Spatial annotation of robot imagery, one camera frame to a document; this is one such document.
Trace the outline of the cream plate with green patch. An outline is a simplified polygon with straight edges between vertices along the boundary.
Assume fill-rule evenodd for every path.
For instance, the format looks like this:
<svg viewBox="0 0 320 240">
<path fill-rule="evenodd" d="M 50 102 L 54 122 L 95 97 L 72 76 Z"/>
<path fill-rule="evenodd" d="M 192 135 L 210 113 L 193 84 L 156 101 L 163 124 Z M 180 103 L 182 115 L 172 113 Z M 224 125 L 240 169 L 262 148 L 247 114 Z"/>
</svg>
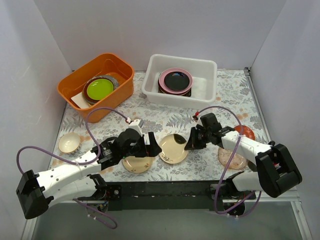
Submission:
<svg viewBox="0 0 320 240">
<path fill-rule="evenodd" d="M 162 152 L 159 154 L 161 160 L 165 163 L 174 165 L 182 162 L 189 151 L 185 150 L 187 140 L 179 134 L 169 134 L 159 143 Z"/>
</svg>

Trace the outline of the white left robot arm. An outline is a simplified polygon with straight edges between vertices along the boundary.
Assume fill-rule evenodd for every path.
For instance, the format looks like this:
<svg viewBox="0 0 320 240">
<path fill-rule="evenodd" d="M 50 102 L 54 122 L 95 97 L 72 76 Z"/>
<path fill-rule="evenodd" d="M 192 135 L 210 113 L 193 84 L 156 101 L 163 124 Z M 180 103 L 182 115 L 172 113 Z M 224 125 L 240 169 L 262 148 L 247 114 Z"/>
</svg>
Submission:
<svg viewBox="0 0 320 240">
<path fill-rule="evenodd" d="M 128 128 L 70 164 L 39 173 L 28 170 L 22 174 L 16 189 L 24 217 L 36 218 L 49 207 L 72 199 L 117 201 L 121 198 L 121 186 L 106 183 L 99 172 L 127 157 L 156 157 L 161 151 L 153 132 L 144 135 Z"/>
</svg>

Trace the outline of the cream floral plate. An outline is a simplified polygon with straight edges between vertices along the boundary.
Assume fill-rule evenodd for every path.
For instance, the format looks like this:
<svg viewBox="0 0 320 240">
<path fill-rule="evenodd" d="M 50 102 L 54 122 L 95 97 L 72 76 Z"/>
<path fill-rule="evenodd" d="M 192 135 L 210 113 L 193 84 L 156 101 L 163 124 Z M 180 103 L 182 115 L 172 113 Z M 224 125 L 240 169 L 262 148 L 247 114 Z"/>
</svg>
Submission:
<svg viewBox="0 0 320 240">
<path fill-rule="evenodd" d="M 154 160 L 154 157 L 128 156 L 122 160 L 122 164 L 129 172 L 140 174 L 147 171 L 152 166 Z"/>
</svg>

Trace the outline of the black round plate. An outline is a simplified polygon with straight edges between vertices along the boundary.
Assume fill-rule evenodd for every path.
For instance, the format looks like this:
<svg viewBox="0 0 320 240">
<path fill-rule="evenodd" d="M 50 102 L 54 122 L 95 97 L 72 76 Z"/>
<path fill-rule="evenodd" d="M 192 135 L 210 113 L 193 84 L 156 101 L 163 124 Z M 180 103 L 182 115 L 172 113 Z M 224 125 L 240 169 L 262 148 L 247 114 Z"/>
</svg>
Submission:
<svg viewBox="0 0 320 240">
<path fill-rule="evenodd" d="M 164 77 L 164 84 L 172 91 L 182 91 L 189 86 L 190 78 L 181 71 L 173 71 Z"/>
</svg>

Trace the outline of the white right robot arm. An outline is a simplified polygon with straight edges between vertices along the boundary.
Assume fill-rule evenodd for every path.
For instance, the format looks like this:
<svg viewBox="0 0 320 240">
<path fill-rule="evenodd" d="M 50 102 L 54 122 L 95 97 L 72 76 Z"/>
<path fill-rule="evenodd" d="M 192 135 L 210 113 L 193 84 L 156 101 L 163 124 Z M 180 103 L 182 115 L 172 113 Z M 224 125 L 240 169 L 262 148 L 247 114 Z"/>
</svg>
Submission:
<svg viewBox="0 0 320 240">
<path fill-rule="evenodd" d="M 264 144 L 240 136 L 234 128 L 222 127 L 213 113 L 193 118 L 197 124 L 190 130 L 185 150 L 201 150 L 211 143 L 235 151 L 256 166 L 255 172 L 240 172 L 227 178 L 230 198 L 237 199 L 245 191 L 263 191 L 277 198 L 302 182 L 302 175 L 283 144 Z"/>
</svg>

